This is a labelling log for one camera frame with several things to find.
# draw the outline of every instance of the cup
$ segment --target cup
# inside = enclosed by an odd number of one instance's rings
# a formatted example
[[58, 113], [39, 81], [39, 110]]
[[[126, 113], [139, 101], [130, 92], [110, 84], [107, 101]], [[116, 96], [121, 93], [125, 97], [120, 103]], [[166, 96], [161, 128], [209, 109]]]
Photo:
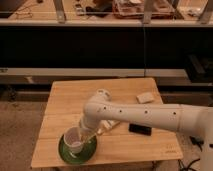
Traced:
[[72, 154], [78, 154], [82, 151], [84, 144], [80, 140], [78, 127], [72, 127], [64, 134], [64, 143]]

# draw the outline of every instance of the dark wall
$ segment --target dark wall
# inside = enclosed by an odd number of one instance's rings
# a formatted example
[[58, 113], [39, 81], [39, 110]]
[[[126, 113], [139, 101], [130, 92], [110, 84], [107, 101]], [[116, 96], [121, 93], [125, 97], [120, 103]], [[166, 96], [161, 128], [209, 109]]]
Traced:
[[189, 54], [212, 56], [212, 28], [146, 28], [145, 37], [142, 28], [1, 27], [0, 67], [183, 68]]

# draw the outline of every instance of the green saucer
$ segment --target green saucer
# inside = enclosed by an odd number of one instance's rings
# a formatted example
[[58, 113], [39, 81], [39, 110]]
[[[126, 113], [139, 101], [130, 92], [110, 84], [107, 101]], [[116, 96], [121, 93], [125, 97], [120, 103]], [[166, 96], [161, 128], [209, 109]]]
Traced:
[[84, 144], [82, 151], [78, 154], [70, 154], [69, 148], [64, 143], [64, 135], [61, 137], [58, 144], [58, 151], [62, 160], [68, 164], [80, 165], [88, 161], [95, 153], [97, 146], [96, 136], [91, 138], [87, 143]]

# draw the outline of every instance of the black object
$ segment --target black object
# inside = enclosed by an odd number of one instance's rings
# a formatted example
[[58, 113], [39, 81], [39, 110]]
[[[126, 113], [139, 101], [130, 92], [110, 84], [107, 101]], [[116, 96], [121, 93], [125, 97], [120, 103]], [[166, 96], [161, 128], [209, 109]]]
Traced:
[[136, 124], [129, 124], [129, 131], [138, 133], [138, 134], [144, 134], [144, 135], [151, 135], [152, 134], [152, 128], [147, 126], [140, 126]]
[[199, 147], [199, 149], [202, 151], [202, 145], [204, 143], [204, 141], [202, 139], [190, 137], [190, 140], [193, 145], [197, 145]]
[[94, 8], [87, 6], [86, 14], [87, 15], [95, 15], [98, 17], [105, 17], [109, 12], [112, 12], [112, 3], [107, 2], [102, 5], [97, 5]]
[[213, 58], [189, 55], [185, 70], [192, 82], [213, 82]]
[[8, 18], [27, 0], [1, 0], [0, 18]]
[[37, 3], [42, 3], [42, 2], [44, 2], [43, 0], [37, 0]]

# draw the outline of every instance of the floor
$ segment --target floor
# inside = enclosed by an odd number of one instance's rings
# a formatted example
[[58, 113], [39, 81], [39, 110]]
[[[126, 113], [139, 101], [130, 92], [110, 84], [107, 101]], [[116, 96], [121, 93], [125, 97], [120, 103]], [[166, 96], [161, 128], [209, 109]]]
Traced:
[[[0, 89], [0, 171], [41, 171], [31, 169], [30, 163], [42, 117], [44, 115], [49, 91], [24, 91], [13, 93], [10, 89]], [[211, 105], [210, 93], [180, 93], [162, 92], [165, 103], [186, 103], [195, 105]], [[190, 161], [199, 158], [200, 150], [192, 145], [189, 137], [177, 134], [179, 143], [184, 152], [183, 162], [188, 165]], [[199, 162], [193, 165], [199, 170]], [[144, 170], [140, 165], [106, 166], [89, 168], [74, 168], [72, 171], [82, 170]], [[165, 161], [157, 171], [178, 171], [177, 161]]]

